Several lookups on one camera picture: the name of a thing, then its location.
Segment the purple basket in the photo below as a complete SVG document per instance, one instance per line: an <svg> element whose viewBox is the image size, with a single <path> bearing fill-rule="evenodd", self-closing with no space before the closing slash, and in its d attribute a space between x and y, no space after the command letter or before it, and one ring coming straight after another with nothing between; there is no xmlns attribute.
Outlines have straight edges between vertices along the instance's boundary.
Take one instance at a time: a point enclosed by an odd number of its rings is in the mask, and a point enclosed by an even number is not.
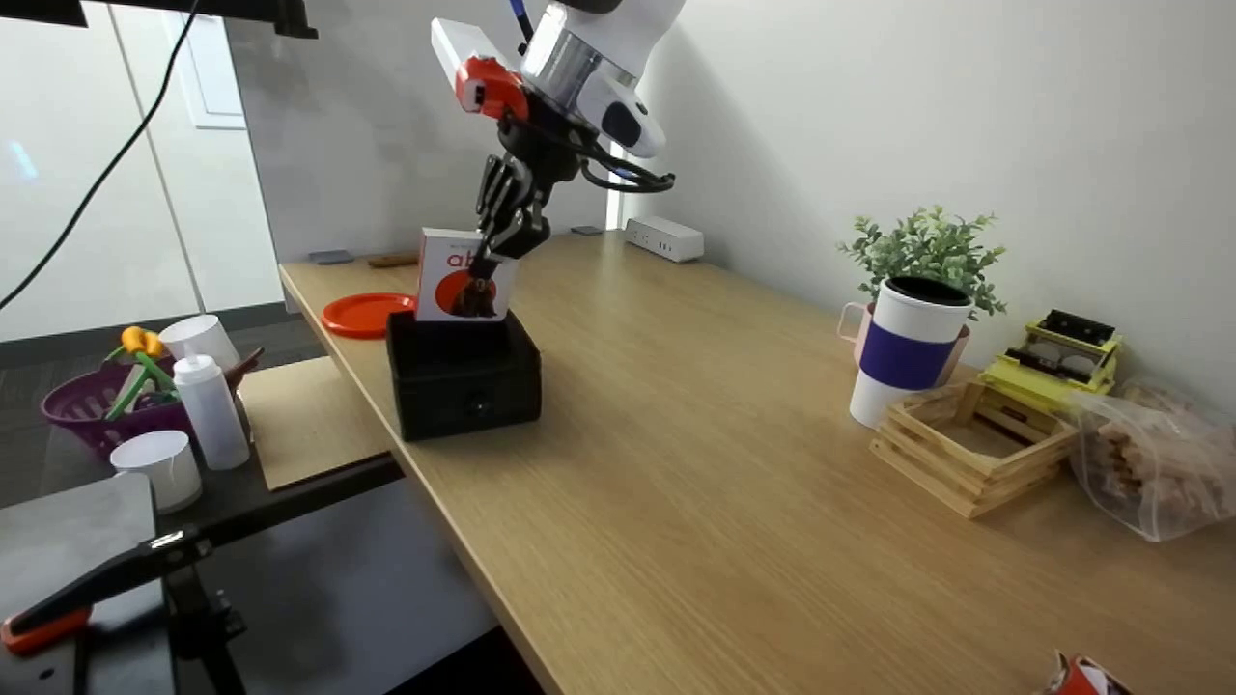
<svg viewBox="0 0 1236 695"><path fill-rule="evenodd" d="M244 362L234 362L228 371L228 387L234 390L259 358L264 358L264 348L251 352ZM192 438L192 425L188 425L188 414L183 403L158 403L158 406L134 410L126 417L103 421L123 378L126 378L126 362L100 362L100 371L82 374L73 381L60 381L58 390L49 390L42 398L40 414L49 425L73 434L100 460L107 460L121 441L131 441L138 434L183 428Z"/></svg>

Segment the white bottle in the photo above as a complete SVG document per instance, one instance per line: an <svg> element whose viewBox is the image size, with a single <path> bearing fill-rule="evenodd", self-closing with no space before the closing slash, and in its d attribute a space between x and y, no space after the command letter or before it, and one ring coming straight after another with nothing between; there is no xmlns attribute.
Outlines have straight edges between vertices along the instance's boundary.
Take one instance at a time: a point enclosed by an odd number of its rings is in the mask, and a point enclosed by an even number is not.
<svg viewBox="0 0 1236 695"><path fill-rule="evenodd" d="M188 414L199 460L208 473L230 473L251 460L244 425L224 371L208 357L185 357L175 369L175 387Z"/></svg>

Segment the plastic bag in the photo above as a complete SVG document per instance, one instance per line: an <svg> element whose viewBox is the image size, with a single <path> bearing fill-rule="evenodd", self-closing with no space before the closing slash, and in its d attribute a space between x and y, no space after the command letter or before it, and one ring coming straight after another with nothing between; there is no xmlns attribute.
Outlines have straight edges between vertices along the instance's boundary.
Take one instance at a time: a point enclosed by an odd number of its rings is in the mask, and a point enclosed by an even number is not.
<svg viewBox="0 0 1236 695"><path fill-rule="evenodd" d="M1072 478L1089 501L1143 542L1173 542L1236 518L1231 425L1162 387L1130 381L1079 421Z"/></svg>

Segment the blue stripe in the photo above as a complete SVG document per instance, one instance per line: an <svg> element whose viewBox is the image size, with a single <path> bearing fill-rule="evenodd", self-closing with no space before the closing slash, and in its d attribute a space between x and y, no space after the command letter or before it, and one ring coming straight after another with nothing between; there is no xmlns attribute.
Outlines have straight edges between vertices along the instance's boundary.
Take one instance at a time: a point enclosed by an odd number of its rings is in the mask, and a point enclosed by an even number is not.
<svg viewBox="0 0 1236 695"><path fill-rule="evenodd" d="M949 352L953 343L920 343L920 339L883 334L874 322L861 348L861 374L891 390L931 390Z"/></svg>

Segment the white wall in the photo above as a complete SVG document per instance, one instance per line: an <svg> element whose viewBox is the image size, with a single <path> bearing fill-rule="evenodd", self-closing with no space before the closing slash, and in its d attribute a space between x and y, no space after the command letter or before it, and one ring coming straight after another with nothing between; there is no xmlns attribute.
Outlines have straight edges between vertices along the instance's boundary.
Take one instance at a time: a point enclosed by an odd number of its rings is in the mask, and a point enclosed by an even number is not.
<svg viewBox="0 0 1236 695"><path fill-rule="evenodd" d="M507 0L310 0L317 44L228 22L279 258L404 250L423 226L471 228L493 120L467 118L427 46L450 16L508 34ZM559 187L557 228L601 226L601 194Z"/></svg>
<svg viewBox="0 0 1236 695"><path fill-rule="evenodd" d="M635 210L823 306L852 218L995 213L1012 315L968 362L1058 306L1236 414L1231 34L1227 0L686 0L644 88L680 190Z"/></svg>
<svg viewBox="0 0 1236 695"><path fill-rule="evenodd" d="M131 67L143 107L152 107L168 46L183 31L176 12L113 7L123 57ZM152 125L152 145L165 182L176 233L188 250L192 282L203 311L244 311L283 300L275 242L259 194L259 170L246 148L246 132L196 127L188 120L192 67L183 49L176 79L165 88L165 105Z"/></svg>
<svg viewBox="0 0 1236 695"><path fill-rule="evenodd" d="M0 294L54 242L138 125L103 7L90 31L0 21ZM0 315L0 343L192 315L162 182L138 145L42 278Z"/></svg>

